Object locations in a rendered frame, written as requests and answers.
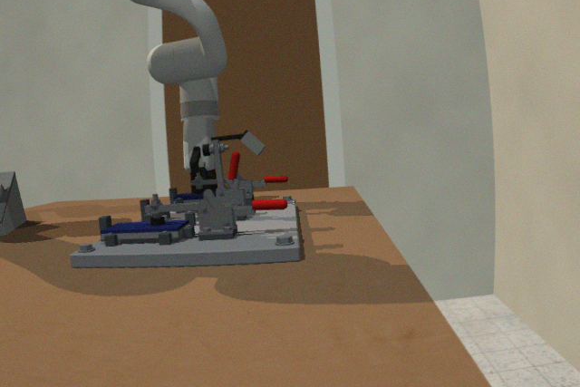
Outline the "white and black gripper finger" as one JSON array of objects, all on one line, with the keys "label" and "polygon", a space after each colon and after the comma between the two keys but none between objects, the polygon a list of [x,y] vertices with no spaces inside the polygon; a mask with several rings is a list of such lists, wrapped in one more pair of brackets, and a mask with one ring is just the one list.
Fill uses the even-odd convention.
[{"label": "white and black gripper finger", "polygon": [[[205,162],[204,162],[204,167],[198,168],[199,158],[200,158],[200,147],[194,147],[191,158],[190,158],[190,162],[189,162],[189,165],[191,168],[190,175],[192,177],[190,179],[190,181],[194,180],[195,177],[197,176],[197,173],[199,173],[199,172],[200,172],[200,176],[202,177],[202,179],[207,179],[207,170],[206,170],[206,168],[204,168],[204,167],[206,167]],[[201,173],[203,173],[203,176]],[[191,186],[191,193],[195,192],[195,189],[196,189],[195,186]],[[204,185],[203,189],[207,190],[208,185]]]},{"label": "white and black gripper finger", "polygon": [[[207,171],[207,179],[217,179],[216,169]],[[213,192],[216,191],[217,187],[218,187],[218,184],[208,185],[208,189],[211,189]]]}]

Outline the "blue flat metal plate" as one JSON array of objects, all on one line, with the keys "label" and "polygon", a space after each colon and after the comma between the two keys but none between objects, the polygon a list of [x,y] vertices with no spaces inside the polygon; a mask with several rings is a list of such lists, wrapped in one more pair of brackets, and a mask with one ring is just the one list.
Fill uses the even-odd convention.
[{"label": "blue flat metal plate", "polygon": [[162,231],[171,232],[171,237],[180,237],[186,225],[189,225],[189,219],[167,220],[162,226],[152,226],[150,221],[123,222],[101,230],[101,239],[108,233],[117,234],[117,239],[159,238]]}]

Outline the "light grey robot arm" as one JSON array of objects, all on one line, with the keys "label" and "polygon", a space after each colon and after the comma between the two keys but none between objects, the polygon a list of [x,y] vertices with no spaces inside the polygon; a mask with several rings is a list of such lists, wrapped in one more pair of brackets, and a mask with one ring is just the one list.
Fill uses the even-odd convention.
[{"label": "light grey robot arm", "polygon": [[[161,44],[151,50],[147,66],[154,80],[179,84],[181,119],[217,115],[218,76],[227,66],[227,50],[218,20],[203,0],[131,0],[178,15],[189,22],[196,38]],[[195,81],[198,80],[198,81]],[[242,141],[257,156],[266,146],[248,130],[211,140]]]}]

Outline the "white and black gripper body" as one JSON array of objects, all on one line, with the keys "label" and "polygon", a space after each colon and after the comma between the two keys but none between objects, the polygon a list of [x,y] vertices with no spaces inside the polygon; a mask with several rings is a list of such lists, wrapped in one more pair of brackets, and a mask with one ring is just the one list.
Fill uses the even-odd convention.
[{"label": "white and black gripper body", "polygon": [[202,151],[203,144],[212,145],[211,138],[216,137],[215,120],[219,120],[217,115],[202,115],[182,118],[184,122],[183,131],[183,148],[184,148],[184,169],[190,172],[189,160],[194,147],[200,147],[199,167],[204,167],[206,170],[213,170],[216,168],[215,155],[204,156]]}]

